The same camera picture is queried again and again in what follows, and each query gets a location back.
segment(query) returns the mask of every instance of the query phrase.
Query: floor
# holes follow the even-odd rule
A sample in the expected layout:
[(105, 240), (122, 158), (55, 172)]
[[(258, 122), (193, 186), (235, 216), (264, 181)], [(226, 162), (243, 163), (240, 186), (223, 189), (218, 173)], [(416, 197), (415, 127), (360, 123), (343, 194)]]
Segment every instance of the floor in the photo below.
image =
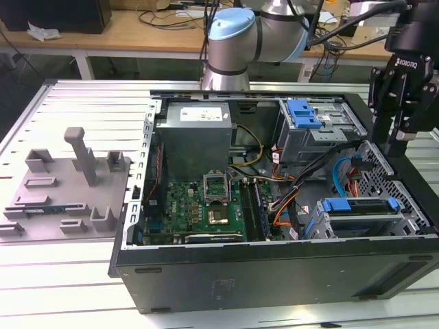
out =
[[(26, 105), (39, 89), (42, 80), (20, 56), (15, 56), (16, 68), (9, 70), (0, 62), (0, 141), (8, 133)], [(80, 79), (73, 58), (67, 56), (32, 55), (30, 63), (45, 78)], [(132, 58), (93, 58), (96, 79), (111, 80), (197, 80), (197, 60), (164, 60)], [(250, 81), (294, 82), (298, 64), (252, 63)], [(331, 79), (321, 67), (312, 82), (366, 83), (370, 67), (340, 66)]]

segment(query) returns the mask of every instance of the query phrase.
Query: motherboard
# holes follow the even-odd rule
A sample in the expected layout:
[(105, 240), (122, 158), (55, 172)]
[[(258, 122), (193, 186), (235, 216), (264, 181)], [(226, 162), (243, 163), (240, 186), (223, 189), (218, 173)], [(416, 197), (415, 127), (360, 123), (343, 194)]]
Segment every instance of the motherboard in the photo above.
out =
[[(267, 238), (268, 204), (273, 200), (270, 185), (231, 180), (226, 186), (220, 180), (168, 183), (165, 215), (162, 221), (148, 221), (144, 244)], [(227, 195), (227, 199), (212, 200), (220, 195)]]

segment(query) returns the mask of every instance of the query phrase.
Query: yellow wire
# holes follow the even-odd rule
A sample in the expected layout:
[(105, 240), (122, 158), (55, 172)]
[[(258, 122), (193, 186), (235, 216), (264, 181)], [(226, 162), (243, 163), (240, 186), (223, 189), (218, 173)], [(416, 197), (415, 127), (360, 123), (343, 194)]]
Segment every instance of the yellow wire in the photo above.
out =
[(256, 141), (257, 141), (258, 144), (259, 144), (259, 154), (258, 154), (258, 156), (256, 157), (256, 159), (254, 159), (254, 160), (251, 160), (251, 161), (248, 161), (248, 162), (233, 163), (233, 164), (230, 164), (230, 166), (231, 166), (231, 167), (245, 167), (245, 166), (253, 165), (254, 163), (258, 162), (259, 159), (262, 158), (262, 154), (263, 154), (263, 145), (262, 145), (261, 141), (259, 140), (259, 138), (257, 138), (257, 136), (256, 136), (255, 134), (253, 134), (253, 132), (252, 132), (250, 129), (248, 129), (245, 125), (242, 125), (242, 124), (239, 124), (239, 123), (238, 123), (236, 126), (241, 127), (242, 129), (244, 129), (245, 131), (247, 131), (250, 135), (252, 135), (252, 137), (253, 137), (254, 139), (256, 139)]

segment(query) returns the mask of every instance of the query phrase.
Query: ram slot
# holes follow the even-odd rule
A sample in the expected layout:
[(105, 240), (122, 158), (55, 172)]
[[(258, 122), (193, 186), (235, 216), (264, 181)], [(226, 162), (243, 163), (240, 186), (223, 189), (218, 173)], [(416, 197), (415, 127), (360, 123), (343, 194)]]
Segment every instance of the ram slot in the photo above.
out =
[(254, 184), (239, 184), (241, 207), (246, 225), (247, 241), (264, 241), (265, 235), (261, 225), (259, 207)]

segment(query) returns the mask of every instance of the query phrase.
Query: wooden workbench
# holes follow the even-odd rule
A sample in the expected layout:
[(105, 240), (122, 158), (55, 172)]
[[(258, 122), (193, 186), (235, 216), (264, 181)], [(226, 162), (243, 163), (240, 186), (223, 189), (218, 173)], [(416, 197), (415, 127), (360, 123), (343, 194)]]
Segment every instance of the wooden workbench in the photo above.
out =
[[(337, 15), (342, 6), (325, 5), (326, 10)], [(159, 12), (157, 16), (164, 17), (170, 12)], [(186, 17), (171, 16), (163, 20), (155, 20), (157, 24), (186, 21)], [(141, 23), (133, 10), (113, 10), (111, 22), (102, 34), (62, 33), (62, 38), (40, 42), (34, 40), (27, 32), (5, 32), (10, 42), (23, 53), (44, 53), (49, 55), (70, 55), (76, 57), (82, 77), (93, 79), (93, 72), (88, 61), (89, 56), (107, 57), (139, 57), (139, 58), (184, 58), (196, 59), (203, 41), (203, 31), (193, 25), (193, 29), (164, 30)], [(326, 25), (332, 29), (336, 25)], [(371, 27), (359, 27), (353, 38), (346, 38), (348, 45), (364, 42), (371, 36)], [(0, 39), (0, 52), (11, 52), (11, 48)], [(323, 46), (313, 47), (306, 51), (303, 57), (313, 58), (312, 65), (322, 55)], [(345, 64), (355, 64), (352, 61), (387, 61), (390, 53), (384, 50), (383, 43), (378, 42), (367, 47), (347, 51), (342, 60), (351, 61)]]

